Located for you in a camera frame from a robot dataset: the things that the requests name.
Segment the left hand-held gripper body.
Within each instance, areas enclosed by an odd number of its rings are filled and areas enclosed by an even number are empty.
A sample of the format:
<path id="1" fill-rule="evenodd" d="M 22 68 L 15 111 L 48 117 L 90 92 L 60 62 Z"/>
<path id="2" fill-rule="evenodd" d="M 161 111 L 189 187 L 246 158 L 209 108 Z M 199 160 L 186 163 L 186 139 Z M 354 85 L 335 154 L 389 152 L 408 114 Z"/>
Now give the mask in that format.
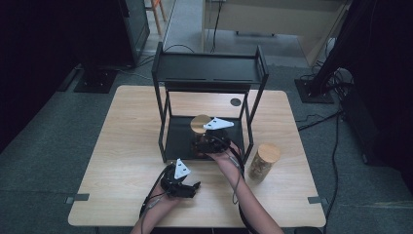
<path id="1" fill-rule="evenodd" d="M 166 167 L 161 178 L 161 187 L 169 197 L 193 198 L 195 196 L 195 186 L 183 183 L 190 173 L 189 168 L 178 158 L 175 163 L 171 163 Z"/>

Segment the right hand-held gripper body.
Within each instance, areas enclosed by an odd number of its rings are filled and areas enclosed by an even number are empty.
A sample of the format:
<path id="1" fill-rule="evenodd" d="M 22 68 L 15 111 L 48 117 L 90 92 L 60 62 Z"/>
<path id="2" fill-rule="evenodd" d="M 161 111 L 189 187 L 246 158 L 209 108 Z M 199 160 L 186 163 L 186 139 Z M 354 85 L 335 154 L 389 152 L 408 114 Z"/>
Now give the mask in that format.
<path id="1" fill-rule="evenodd" d="M 217 117 L 203 124 L 205 131 L 194 141 L 195 151 L 204 154 L 226 151 L 231 145 L 227 129 L 233 126 L 233 122 Z"/>

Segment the glass jar with red contents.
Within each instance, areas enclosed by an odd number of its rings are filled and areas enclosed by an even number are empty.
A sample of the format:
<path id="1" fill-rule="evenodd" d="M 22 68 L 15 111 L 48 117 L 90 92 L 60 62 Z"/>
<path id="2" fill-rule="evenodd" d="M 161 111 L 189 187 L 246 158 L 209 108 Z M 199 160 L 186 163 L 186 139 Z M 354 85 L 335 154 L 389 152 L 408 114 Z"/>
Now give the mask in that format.
<path id="1" fill-rule="evenodd" d="M 201 153 L 196 144 L 201 142 L 204 138 L 204 134 L 206 133 L 206 129 L 204 128 L 204 124 L 207 124 L 211 121 L 211 118 L 205 114 L 200 114 L 194 117 L 190 122 L 190 128 L 193 133 L 193 137 L 191 139 L 191 149 L 194 153 L 196 158 L 205 158 L 205 155 Z"/>

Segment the black metal two-tier rack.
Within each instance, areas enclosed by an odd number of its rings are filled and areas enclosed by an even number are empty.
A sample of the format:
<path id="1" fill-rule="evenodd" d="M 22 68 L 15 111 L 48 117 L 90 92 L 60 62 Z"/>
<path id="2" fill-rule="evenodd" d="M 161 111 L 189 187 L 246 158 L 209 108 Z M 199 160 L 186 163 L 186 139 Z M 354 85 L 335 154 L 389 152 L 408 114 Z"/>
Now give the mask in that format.
<path id="1" fill-rule="evenodd" d="M 245 161 L 253 146 L 251 124 L 269 78 L 269 70 L 261 48 L 253 55 L 170 53 L 162 43 L 157 47 L 152 78 L 161 118 L 159 147 L 163 160 L 179 156 L 195 159 L 191 149 L 193 133 L 191 116 L 172 113 L 170 97 L 166 93 L 206 93 L 242 95 L 240 114 L 230 120 L 234 123 L 227 131 L 228 137 L 237 143 L 248 137 L 243 149 Z"/>

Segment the glass jar with brown contents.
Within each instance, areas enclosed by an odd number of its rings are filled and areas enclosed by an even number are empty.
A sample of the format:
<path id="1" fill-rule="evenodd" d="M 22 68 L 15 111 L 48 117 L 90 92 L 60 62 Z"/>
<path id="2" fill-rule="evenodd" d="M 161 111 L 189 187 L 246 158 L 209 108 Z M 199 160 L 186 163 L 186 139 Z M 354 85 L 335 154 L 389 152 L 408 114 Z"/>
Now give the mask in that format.
<path id="1" fill-rule="evenodd" d="M 281 151 L 273 143 L 260 144 L 249 166 L 248 176 L 254 181 L 263 181 L 280 158 Z"/>

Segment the person's left hand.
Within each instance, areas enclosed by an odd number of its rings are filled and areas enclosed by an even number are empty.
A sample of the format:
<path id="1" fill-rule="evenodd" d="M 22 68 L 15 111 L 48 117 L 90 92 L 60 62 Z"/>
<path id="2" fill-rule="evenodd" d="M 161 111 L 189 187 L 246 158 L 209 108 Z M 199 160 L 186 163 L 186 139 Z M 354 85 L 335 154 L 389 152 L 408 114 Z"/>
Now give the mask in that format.
<path id="1" fill-rule="evenodd" d="M 181 202 L 181 198 L 169 197 L 160 186 L 156 186 L 149 195 L 149 208 L 151 211 L 168 213 Z"/>

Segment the person's right hand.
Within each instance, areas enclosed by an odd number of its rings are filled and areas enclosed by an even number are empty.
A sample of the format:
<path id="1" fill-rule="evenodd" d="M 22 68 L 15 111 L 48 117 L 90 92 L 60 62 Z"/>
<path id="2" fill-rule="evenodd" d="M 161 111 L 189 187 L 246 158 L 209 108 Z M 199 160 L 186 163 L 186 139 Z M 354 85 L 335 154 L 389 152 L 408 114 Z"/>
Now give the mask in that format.
<path id="1" fill-rule="evenodd" d="M 208 153 L 207 156 L 217 163 L 220 171 L 226 176 L 233 176 L 241 169 L 237 154 L 231 146 L 223 152 Z"/>

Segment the beige desk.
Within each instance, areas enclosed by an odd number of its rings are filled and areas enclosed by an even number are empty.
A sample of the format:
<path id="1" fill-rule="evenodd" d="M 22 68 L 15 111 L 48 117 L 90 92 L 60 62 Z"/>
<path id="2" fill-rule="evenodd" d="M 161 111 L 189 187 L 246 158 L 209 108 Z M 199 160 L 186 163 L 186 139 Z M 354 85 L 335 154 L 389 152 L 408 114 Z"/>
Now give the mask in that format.
<path id="1" fill-rule="evenodd" d="M 295 35 L 309 65 L 341 22 L 353 0 L 203 0 L 202 30 Z"/>

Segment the wooden stool leg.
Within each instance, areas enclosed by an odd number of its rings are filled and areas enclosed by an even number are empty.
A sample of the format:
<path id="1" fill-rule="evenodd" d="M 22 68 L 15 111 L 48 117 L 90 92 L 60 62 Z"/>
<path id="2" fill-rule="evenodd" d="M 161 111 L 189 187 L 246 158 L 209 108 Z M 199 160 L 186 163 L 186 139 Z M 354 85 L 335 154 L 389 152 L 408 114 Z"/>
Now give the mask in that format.
<path id="1" fill-rule="evenodd" d="M 162 0 L 150 0 L 150 11 L 154 15 L 154 20 L 158 34 L 162 35 L 163 30 L 161 27 L 161 20 L 167 20 Z"/>

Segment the black cabinet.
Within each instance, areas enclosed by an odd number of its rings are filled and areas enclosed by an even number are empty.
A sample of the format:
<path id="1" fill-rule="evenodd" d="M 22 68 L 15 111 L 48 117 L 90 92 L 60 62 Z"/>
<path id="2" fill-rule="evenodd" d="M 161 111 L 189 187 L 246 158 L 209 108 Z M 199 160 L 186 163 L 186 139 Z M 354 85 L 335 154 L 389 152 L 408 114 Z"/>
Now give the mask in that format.
<path id="1" fill-rule="evenodd" d="M 150 34 L 144 0 L 118 0 L 125 23 L 129 47 L 127 67 L 137 67 Z"/>

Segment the black equipment case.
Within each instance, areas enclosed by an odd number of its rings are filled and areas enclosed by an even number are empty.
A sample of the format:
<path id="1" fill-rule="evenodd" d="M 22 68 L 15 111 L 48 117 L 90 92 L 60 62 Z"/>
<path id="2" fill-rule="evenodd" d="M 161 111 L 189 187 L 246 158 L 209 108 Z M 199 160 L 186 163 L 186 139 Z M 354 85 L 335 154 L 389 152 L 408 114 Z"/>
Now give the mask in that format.
<path id="1" fill-rule="evenodd" d="M 378 130 L 357 90 L 350 89 L 341 100 L 341 105 L 345 112 L 345 118 L 351 125 L 361 148 L 363 162 L 370 166 L 381 165 L 381 161 L 373 152 L 373 144 Z"/>

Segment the black curtain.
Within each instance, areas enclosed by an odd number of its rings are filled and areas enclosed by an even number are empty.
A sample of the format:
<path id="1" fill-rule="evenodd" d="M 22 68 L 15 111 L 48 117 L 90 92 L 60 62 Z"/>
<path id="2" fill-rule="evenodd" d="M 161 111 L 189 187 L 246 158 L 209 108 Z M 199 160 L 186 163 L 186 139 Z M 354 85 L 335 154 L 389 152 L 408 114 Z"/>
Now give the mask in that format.
<path id="1" fill-rule="evenodd" d="M 342 67 L 378 130 L 373 152 L 413 195 L 413 0 L 353 0 Z"/>
<path id="2" fill-rule="evenodd" d="M 78 63 L 97 72 L 119 0 L 0 0 L 0 152 Z"/>

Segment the black stand base plate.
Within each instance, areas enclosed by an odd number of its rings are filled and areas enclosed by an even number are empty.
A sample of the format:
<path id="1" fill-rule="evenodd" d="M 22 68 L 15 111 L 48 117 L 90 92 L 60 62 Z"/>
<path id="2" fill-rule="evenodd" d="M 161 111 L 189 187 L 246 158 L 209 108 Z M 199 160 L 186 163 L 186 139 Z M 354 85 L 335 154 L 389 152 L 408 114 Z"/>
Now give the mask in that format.
<path id="1" fill-rule="evenodd" d="M 299 97 L 303 103 L 333 104 L 334 99 L 330 93 L 316 94 L 311 91 L 311 80 L 296 79 L 294 81 Z"/>
<path id="2" fill-rule="evenodd" d="M 108 94 L 116 76 L 115 70 L 85 68 L 74 92 Z"/>

